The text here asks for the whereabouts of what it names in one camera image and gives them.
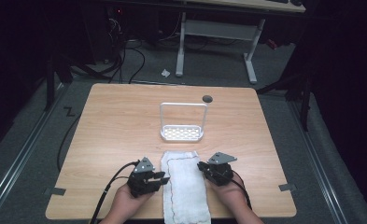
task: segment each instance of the black tape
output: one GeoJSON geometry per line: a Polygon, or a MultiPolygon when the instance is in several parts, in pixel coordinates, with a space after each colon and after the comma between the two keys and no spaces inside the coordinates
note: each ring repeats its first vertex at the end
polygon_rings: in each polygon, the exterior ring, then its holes
{"type": "Polygon", "coordinates": [[[210,96],[210,95],[205,95],[205,96],[203,96],[203,101],[205,102],[205,103],[212,103],[212,101],[213,101],[213,98],[212,98],[212,96],[210,96]]]}
{"type": "Polygon", "coordinates": [[[58,189],[58,188],[46,188],[46,190],[44,191],[45,195],[51,195],[51,194],[55,194],[55,195],[61,195],[64,196],[64,193],[66,192],[66,189],[58,189]]]}
{"type": "Polygon", "coordinates": [[[284,184],[284,185],[279,185],[279,189],[281,191],[290,190],[290,192],[292,192],[292,191],[296,190],[297,187],[294,184],[284,184]]]}

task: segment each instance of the desk leg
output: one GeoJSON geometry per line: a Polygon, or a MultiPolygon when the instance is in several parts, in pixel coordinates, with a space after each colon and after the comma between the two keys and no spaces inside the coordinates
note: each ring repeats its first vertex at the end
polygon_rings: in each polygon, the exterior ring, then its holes
{"type": "Polygon", "coordinates": [[[247,66],[247,75],[249,76],[249,82],[251,84],[257,83],[256,74],[255,74],[255,71],[253,69],[253,64],[252,64],[252,57],[255,52],[256,46],[259,42],[259,38],[260,38],[262,27],[264,26],[264,23],[265,23],[265,19],[260,20],[259,25],[256,29],[255,35],[252,40],[252,46],[250,48],[250,51],[249,53],[244,54],[245,65],[247,66]]]}
{"type": "Polygon", "coordinates": [[[177,77],[183,76],[185,32],[186,32],[186,12],[182,12],[182,22],[180,25],[180,45],[179,45],[179,52],[177,53],[177,63],[176,63],[177,77]]]}

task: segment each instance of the cable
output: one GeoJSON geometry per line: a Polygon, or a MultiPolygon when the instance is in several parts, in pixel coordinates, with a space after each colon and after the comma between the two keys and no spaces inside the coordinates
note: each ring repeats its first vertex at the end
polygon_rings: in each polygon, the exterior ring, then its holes
{"type": "Polygon", "coordinates": [[[176,36],[179,36],[179,35],[175,35],[175,33],[176,33],[176,30],[177,30],[177,27],[180,24],[180,18],[181,18],[181,16],[182,16],[182,13],[180,12],[179,13],[179,16],[177,17],[177,22],[176,22],[176,26],[175,26],[174,31],[169,36],[167,36],[166,38],[159,39],[159,41],[163,41],[163,40],[167,40],[167,39],[171,39],[171,38],[175,38],[176,36]]]}
{"type": "MultiPolygon", "coordinates": [[[[126,54],[126,50],[127,50],[127,44],[125,43],[125,45],[124,45],[124,51],[123,51],[123,56],[122,56],[122,63],[125,62],[125,56],[127,55],[126,54]]],[[[120,84],[122,84],[122,65],[121,65],[121,69],[120,69],[119,82],[120,82],[120,84]]]]}
{"type": "Polygon", "coordinates": [[[119,66],[116,68],[116,71],[113,73],[113,75],[110,77],[108,83],[111,83],[111,81],[113,80],[114,76],[117,74],[117,72],[121,72],[121,67],[122,67],[122,64],[123,64],[123,59],[121,58],[121,56],[119,55],[118,56],[118,60],[120,62],[119,66]]]}
{"type": "MultiPolygon", "coordinates": [[[[229,177],[217,172],[217,171],[214,171],[216,174],[222,176],[223,178],[226,178],[226,179],[230,179],[229,177]]],[[[236,186],[238,186],[243,192],[244,192],[244,195],[245,195],[245,198],[247,199],[247,206],[252,209],[252,205],[250,204],[250,199],[249,199],[249,194],[247,194],[247,190],[245,189],[245,183],[244,183],[244,180],[241,178],[241,176],[236,172],[236,171],[233,171],[242,181],[242,186],[236,182],[235,180],[233,179],[230,179],[236,186]]]]}
{"type": "Polygon", "coordinates": [[[109,183],[106,185],[106,187],[105,187],[105,190],[104,190],[104,192],[102,193],[102,196],[101,196],[101,198],[99,199],[99,202],[98,202],[98,204],[96,205],[96,209],[95,209],[95,212],[93,213],[93,216],[92,216],[92,219],[91,219],[91,224],[94,224],[95,223],[95,221],[96,221],[96,218],[98,217],[98,214],[99,214],[99,210],[101,210],[101,206],[102,206],[102,203],[104,202],[104,199],[105,199],[105,197],[106,197],[106,195],[107,195],[107,192],[109,191],[109,189],[110,189],[110,187],[111,187],[111,184],[115,181],[115,180],[117,180],[117,179],[119,179],[119,178],[125,178],[126,176],[120,176],[120,177],[118,177],[118,175],[121,173],[121,171],[122,170],[124,170],[125,168],[127,168],[128,166],[130,166],[130,165],[134,165],[134,166],[136,166],[137,164],[139,164],[139,162],[140,161],[132,161],[132,162],[130,162],[130,163],[127,163],[127,164],[125,164],[125,165],[123,165],[117,172],[116,172],[116,174],[115,175],[113,175],[113,177],[110,179],[110,181],[109,181],[109,183]]]}
{"type": "Polygon", "coordinates": [[[163,39],[161,40],[160,42],[158,42],[160,45],[162,46],[166,46],[166,47],[174,47],[174,46],[177,46],[179,45],[179,40],[174,40],[175,38],[179,37],[179,35],[175,35],[175,36],[172,36],[170,38],[167,38],[167,39],[163,39]]]}
{"type": "Polygon", "coordinates": [[[230,42],[228,42],[228,43],[223,43],[223,42],[217,41],[215,39],[219,39],[219,38],[209,38],[209,42],[214,43],[214,44],[218,44],[218,45],[224,45],[224,46],[233,45],[236,42],[243,42],[243,40],[235,39],[235,40],[230,40],[230,42]]]}
{"type": "Polygon", "coordinates": [[[111,82],[111,77],[107,77],[107,76],[105,76],[105,74],[109,73],[109,72],[112,72],[115,69],[116,69],[116,71],[119,71],[120,67],[122,66],[122,61],[120,59],[120,50],[122,49],[122,45],[125,46],[125,41],[124,40],[127,36],[127,32],[122,31],[122,28],[121,28],[120,23],[118,21],[116,21],[114,19],[108,19],[108,20],[113,22],[113,24],[114,24],[114,26],[111,27],[111,30],[108,34],[109,34],[109,36],[111,37],[111,40],[112,40],[113,57],[114,57],[115,54],[117,54],[115,62],[110,67],[108,67],[107,69],[98,72],[98,71],[94,71],[93,69],[91,69],[89,66],[87,66],[85,64],[80,64],[78,62],[75,62],[73,59],[67,58],[67,56],[63,55],[64,58],[67,61],[69,61],[71,64],[75,65],[76,67],[78,67],[80,70],[84,71],[84,73],[82,73],[82,72],[79,72],[79,71],[71,68],[70,70],[71,70],[72,73],[82,75],[82,76],[90,75],[92,77],[97,77],[97,78],[101,78],[101,79],[108,79],[109,82],[111,82]],[[119,27],[119,30],[118,30],[118,34],[117,34],[117,37],[116,37],[117,41],[114,41],[115,38],[113,37],[112,32],[116,27],[119,27]]]}
{"type": "Polygon", "coordinates": [[[131,76],[130,80],[128,81],[128,84],[131,84],[131,82],[133,81],[134,77],[136,76],[136,74],[143,68],[143,66],[145,65],[145,55],[140,52],[139,50],[137,49],[131,49],[131,50],[134,50],[136,52],[138,52],[140,55],[142,55],[143,57],[143,62],[142,62],[142,65],[140,65],[139,69],[131,76]]]}
{"type": "Polygon", "coordinates": [[[57,156],[57,168],[58,168],[58,171],[59,172],[61,172],[61,169],[62,169],[62,166],[61,166],[61,163],[60,163],[62,146],[64,145],[64,142],[66,141],[67,135],[70,133],[70,131],[72,130],[72,128],[75,125],[75,123],[78,122],[78,119],[80,117],[81,117],[81,114],[78,115],[78,117],[75,119],[75,121],[73,121],[73,123],[70,125],[69,129],[67,130],[67,132],[64,134],[64,139],[62,140],[62,143],[61,143],[60,148],[58,150],[58,156],[57,156]]]}
{"type": "Polygon", "coordinates": [[[143,45],[143,40],[141,40],[141,39],[130,39],[130,40],[128,40],[128,41],[127,41],[127,43],[128,43],[128,42],[132,42],[132,43],[133,43],[133,42],[139,42],[139,45],[137,45],[137,46],[135,46],[135,47],[129,47],[129,48],[127,48],[127,49],[139,49],[139,48],[140,48],[140,47],[142,47],[142,45],[143,45]]]}
{"type": "Polygon", "coordinates": [[[184,45],[185,46],[185,48],[186,49],[191,49],[191,50],[200,50],[200,49],[203,49],[203,48],[205,48],[207,45],[208,45],[208,42],[209,42],[209,38],[208,37],[206,37],[206,36],[190,36],[190,37],[186,37],[187,38],[187,40],[190,40],[190,39],[192,39],[192,40],[201,40],[201,39],[203,39],[204,40],[204,43],[203,43],[203,45],[201,46],[201,47],[198,47],[198,48],[190,48],[189,46],[188,46],[188,41],[186,41],[187,43],[184,45]]]}

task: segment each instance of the wooden table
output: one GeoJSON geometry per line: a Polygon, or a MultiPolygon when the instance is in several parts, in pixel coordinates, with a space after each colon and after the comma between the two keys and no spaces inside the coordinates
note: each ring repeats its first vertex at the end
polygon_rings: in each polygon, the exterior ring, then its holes
{"type": "MultiPolygon", "coordinates": [[[[296,208],[256,92],[249,88],[95,84],[68,150],[46,211],[50,219],[90,219],[110,178],[124,164],[147,156],[160,171],[164,151],[197,151],[201,161],[215,152],[238,158],[232,168],[245,181],[253,210],[260,217],[293,217],[296,208]],[[210,95],[205,134],[198,143],[167,143],[160,135],[160,104],[203,103],[210,95]]],[[[134,169],[125,169],[128,176],[134,169]]],[[[117,180],[101,208],[104,217],[117,180]]],[[[207,200],[212,218],[230,217],[211,188],[207,200]]],[[[162,189],[134,218],[162,218],[162,189]]]]}

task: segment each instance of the black cable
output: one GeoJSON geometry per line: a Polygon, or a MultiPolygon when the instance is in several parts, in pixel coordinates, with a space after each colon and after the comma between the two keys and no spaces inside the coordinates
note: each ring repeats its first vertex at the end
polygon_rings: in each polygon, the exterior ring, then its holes
{"type": "Polygon", "coordinates": [[[143,41],[141,39],[136,39],[136,40],[128,40],[127,41],[127,44],[128,42],[139,42],[139,44],[137,46],[134,46],[134,47],[129,47],[128,49],[139,49],[140,47],[143,46],[143,41]]]}
{"type": "Polygon", "coordinates": [[[61,157],[61,151],[62,151],[62,147],[64,145],[64,142],[66,141],[67,135],[70,133],[70,131],[72,130],[73,126],[75,125],[76,122],[78,122],[78,119],[81,117],[81,114],[78,115],[78,117],[75,119],[75,121],[73,121],[73,123],[70,125],[69,129],[67,130],[67,132],[64,134],[64,139],[61,142],[60,148],[58,150],[58,156],[57,156],[57,168],[58,171],[61,172],[62,166],[60,163],[60,157],[61,157]]]}
{"type": "Polygon", "coordinates": [[[241,178],[241,176],[236,172],[236,171],[233,171],[242,181],[242,185],[241,186],[238,182],[236,182],[235,180],[233,179],[230,179],[229,177],[215,171],[216,174],[222,176],[223,178],[226,178],[226,179],[229,179],[231,180],[236,186],[238,186],[243,192],[244,192],[244,195],[245,195],[245,198],[247,199],[247,206],[252,209],[252,204],[250,203],[250,199],[249,199],[249,194],[247,194],[247,190],[245,189],[245,183],[244,183],[244,180],[241,178]]]}
{"type": "Polygon", "coordinates": [[[176,22],[176,26],[175,26],[174,31],[172,31],[172,33],[169,36],[167,36],[165,38],[162,38],[162,39],[159,39],[158,40],[159,43],[162,43],[162,41],[164,41],[164,40],[168,40],[168,39],[171,39],[171,38],[175,38],[177,36],[180,36],[180,35],[176,35],[176,31],[177,31],[177,28],[179,27],[181,17],[182,17],[182,13],[180,12],[178,14],[178,17],[177,17],[177,22],[176,22]]]}
{"type": "Polygon", "coordinates": [[[128,81],[128,84],[131,84],[131,82],[133,81],[133,79],[134,79],[134,77],[136,76],[136,74],[140,71],[140,70],[142,70],[142,68],[143,68],[143,66],[145,65],[145,55],[142,53],[142,52],[140,52],[139,50],[137,50],[137,49],[131,49],[131,50],[134,50],[134,51],[136,51],[136,52],[138,52],[140,55],[142,55],[142,57],[143,57],[143,62],[142,62],[142,65],[139,67],[139,69],[131,76],[131,78],[130,78],[130,80],[128,81]]]}
{"type": "Polygon", "coordinates": [[[204,40],[204,43],[203,43],[203,45],[201,46],[201,47],[199,47],[199,48],[190,48],[188,45],[189,44],[197,44],[197,43],[190,43],[189,41],[185,41],[186,43],[185,43],[185,48],[186,49],[191,49],[191,50],[200,50],[200,49],[204,49],[207,45],[208,45],[208,42],[209,42],[209,38],[208,37],[206,37],[206,36],[192,36],[191,38],[189,38],[189,37],[186,37],[187,38],[187,40],[204,40]]]}
{"type": "Polygon", "coordinates": [[[233,45],[233,44],[235,44],[238,41],[239,42],[242,42],[242,40],[239,40],[239,39],[230,40],[230,42],[228,42],[228,43],[223,43],[221,41],[216,41],[214,38],[213,39],[212,38],[209,39],[209,42],[211,42],[211,43],[218,44],[218,45],[224,45],[224,46],[233,45]]]}
{"type": "MultiPolygon", "coordinates": [[[[123,52],[123,55],[122,55],[122,63],[125,62],[125,56],[127,55],[126,54],[126,50],[127,50],[127,45],[125,44],[124,45],[124,52],[123,52]]],[[[120,84],[122,84],[122,68],[120,69],[120,78],[119,78],[119,82],[120,84]]]]}
{"type": "Polygon", "coordinates": [[[180,44],[179,39],[178,40],[175,40],[177,37],[179,37],[179,35],[175,35],[175,36],[171,36],[171,37],[169,37],[167,39],[159,40],[158,43],[160,45],[163,45],[163,46],[166,46],[166,47],[174,47],[174,46],[177,46],[177,45],[180,44]],[[172,42],[173,44],[165,44],[165,43],[163,43],[163,42],[167,42],[167,41],[172,42]]]}
{"type": "MultiPolygon", "coordinates": [[[[107,79],[107,77],[104,77],[103,75],[106,74],[106,73],[108,73],[108,72],[113,71],[114,69],[116,69],[116,67],[118,67],[118,62],[119,62],[119,60],[116,59],[116,61],[110,67],[106,68],[105,70],[99,71],[99,72],[97,72],[97,71],[95,71],[95,70],[92,69],[97,74],[97,75],[95,75],[93,77],[97,77],[97,78],[101,78],[101,79],[107,79]]],[[[74,73],[76,75],[79,75],[79,76],[88,76],[88,75],[92,76],[92,74],[93,74],[93,72],[90,72],[89,73],[88,70],[86,70],[85,72],[80,72],[80,71],[74,69],[73,67],[70,67],[70,72],[72,72],[72,73],[74,73]]]]}
{"type": "Polygon", "coordinates": [[[118,56],[118,60],[120,62],[119,66],[116,68],[116,71],[113,73],[113,75],[110,77],[108,83],[111,83],[111,81],[113,80],[114,76],[117,74],[117,72],[119,72],[119,70],[121,71],[121,67],[122,67],[122,64],[123,64],[123,60],[121,58],[121,56],[119,55],[118,56]]]}
{"type": "Polygon", "coordinates": [[[113,66],[107,68],[106,70],[102,71],[102,72],[97,72],[93,69],[91,69],[89,66],[87,66],[86,64],[82,64],[77,62],[76,60],[68,57],[67,55],[64,55],[62,53],[60,53],[60,56],[67,61],[69,64],[73,64],[74,66],[78,67],[79,69],[81,69],[82,71],[86,72],[88,75],[92,76],[92,77],[96,77],[99,79],[109,79],[109,77],[104,76],[105,71],[107,70],[107,72],[109,71],[113,71],[114,68],[112,68],[113,66]]]}
{"type": "Polygon", "coordinates": [[[137,164],[139,164],[140,161],[132,161],[130,163],[127,163],[125,165],[123,165],[117,172],[115,175],[113,175],[113,177],[110,179],[110,181],[108,182],[108,184],[106,185],[105,189],[104,189],[104,192],[102,193],[102,196],[101,198],[99,199],[99,202],[98,204],[96,205],[96,209],[95,209],[95,212],[93,213],[93,216],[92,216],[92,219],[91,219],[91,224],[94,224],[95,221],[96,221],[96,218],[98,217],[98,214],[99,214],[99,210],[101,210],[101,206],[102,206],[102,203],[104,202],[104,199],[107,195],[107,192],[109,191],[110,187],[111,187],[111,184],[113,183],[113,181],[115,181],[116,179],[119,179],[119,178],[125,178],[125,176],[121,176],[121,177],[118,177],[118,175],[121,173],[122,170],[124,170],[125,168],[127,168],[128,166],[130,165],[134,165],[136,166],[137,164]]]}

